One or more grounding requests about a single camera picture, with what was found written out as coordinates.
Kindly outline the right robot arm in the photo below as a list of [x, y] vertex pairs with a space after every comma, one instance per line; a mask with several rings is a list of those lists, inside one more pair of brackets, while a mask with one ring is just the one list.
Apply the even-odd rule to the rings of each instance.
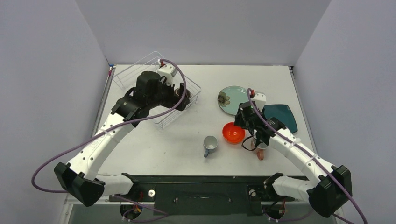
[[271, 200], [285, 196], [308, 202], [319, 215], [330, 217], [352, 196], [350, 170], [320, 158], [277, 118], [261, 118], [254, 106], [254, 102], [241, 103], [234, 124], [248, 130], [259, 144], [278, 151], [307, 178], [275, 173], [264, 181], [264, 195]]

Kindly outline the black patterned bowl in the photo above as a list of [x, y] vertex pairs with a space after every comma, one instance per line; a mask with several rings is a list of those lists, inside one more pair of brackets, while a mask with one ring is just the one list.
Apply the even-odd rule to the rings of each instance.
[[183, 88], [176, 88], [176, 89], [174, 90], [174, 98], [175, 98], [176, 100], [179, 100], [180, 98], [182, 98], [183, 92], [184, 92], [184, 89], [183, 89]]

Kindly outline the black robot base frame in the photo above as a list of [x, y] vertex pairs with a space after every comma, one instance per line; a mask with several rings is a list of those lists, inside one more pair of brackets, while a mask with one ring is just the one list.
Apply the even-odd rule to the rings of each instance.
[[176, 215], [258, 216], [262, 207], [274, 201], [292, 202], [294, 198], [271, 196], [264, 188], [267, 176], [185, 176], [127, 175], [133, 186], [121, 198], [110, 196], [110, 202], [149, 203], [157, 210]]

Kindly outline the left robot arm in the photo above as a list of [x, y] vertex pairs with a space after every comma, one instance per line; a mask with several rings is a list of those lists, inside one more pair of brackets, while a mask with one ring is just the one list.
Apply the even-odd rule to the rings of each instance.
[[136, 85], [116, 101], [100, 131], [81, 151], [67, 163], [58, 163], [54, 172], [62, 188], [84, 206], [94, 205], [103, 196], [122, 195], [129, 201], [139, 196], [139, 187], [126, 173], [117, 175], [98, 174], [111, 152], [132, 132], [140, 122], [149, 119], [151, 109], [163, 106], [183, 111], [190, 100], [187, 98], [187, 83], [182, 75], [179, 95], [170, 78], [153, 71], [142, 72]]

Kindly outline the pink floral mug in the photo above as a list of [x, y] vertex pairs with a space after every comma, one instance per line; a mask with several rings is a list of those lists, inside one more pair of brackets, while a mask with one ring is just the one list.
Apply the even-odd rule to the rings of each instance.
[[257, 158], [259, 159], [259, 160], [263, 160], [264, 159], [264, 153], [265, 153], [265, 150], [268, 148], [268, 145], [267, 144], [265, 144], [265, 143], [260, 143], [258, 140], [256, 140], [255, 138], [253, 138], [252, 140], [251, 140], [251, 143], [250, 143], [250, 146], [251, 146], [251, 148], [253, 149], [253, 153], [254, 154], [256, 154], [256, 156], [257, 156]]

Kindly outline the orange bowl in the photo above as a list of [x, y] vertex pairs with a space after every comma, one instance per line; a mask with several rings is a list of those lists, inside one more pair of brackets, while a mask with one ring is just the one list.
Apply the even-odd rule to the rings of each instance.
[[225, 141], [229, 144], [239, 144], [245, 139], [246, 132], [233, 122], [224, 125], [222, 135]]

